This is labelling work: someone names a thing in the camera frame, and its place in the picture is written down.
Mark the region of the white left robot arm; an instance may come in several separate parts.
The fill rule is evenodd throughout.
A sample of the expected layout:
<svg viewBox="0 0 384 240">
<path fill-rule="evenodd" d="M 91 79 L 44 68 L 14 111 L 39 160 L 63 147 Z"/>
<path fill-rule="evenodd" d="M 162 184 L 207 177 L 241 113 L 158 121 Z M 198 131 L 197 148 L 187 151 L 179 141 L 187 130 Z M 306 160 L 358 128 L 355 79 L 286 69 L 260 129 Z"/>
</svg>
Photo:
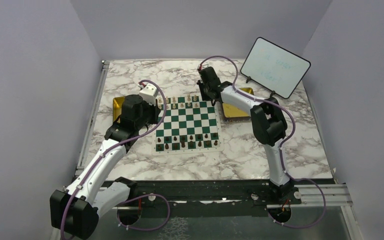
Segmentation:
<svg viewBox="0 0 384 240">
<path fill-rule="evenodd" d="M 121 114 L 107 129 L 101 146 L 84 171 L 65 190 L 55 190 L 50 196 L 51 224 L 72 238 L 88 239 L 95 231 L 100 217 L 122 202 L 132 205 L 137 191 L 130 183 L 116 182 L 113 187 L 100 188 L 116 163 L 127 155 L 142 137 L 139 131 L 148 126 L 158 127 L 161 109 L 156 94 L 131 94 L 125 97 Z"/>
</svg>

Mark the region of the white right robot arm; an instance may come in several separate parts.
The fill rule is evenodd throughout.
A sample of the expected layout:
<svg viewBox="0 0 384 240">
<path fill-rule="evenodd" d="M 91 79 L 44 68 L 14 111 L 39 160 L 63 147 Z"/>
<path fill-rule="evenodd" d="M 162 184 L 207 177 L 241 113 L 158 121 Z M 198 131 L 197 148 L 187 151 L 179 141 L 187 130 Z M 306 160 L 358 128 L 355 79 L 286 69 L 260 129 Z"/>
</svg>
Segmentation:
<svg viewBox="0 0 384 240">
<path fill-rule="evenodd" d="M 213 67 L 199 69 L 197 82 L 203 100 L 232 105 L 250 116 L 255 138 L 263 145 L 269 166 L 269 199 L 280 204 L 294 187 L 285 166 L 282 141 L 288 128 L 276 98 L 257 98 L 234 87 L 231 82 L 221 82 Z"/>
</svg>

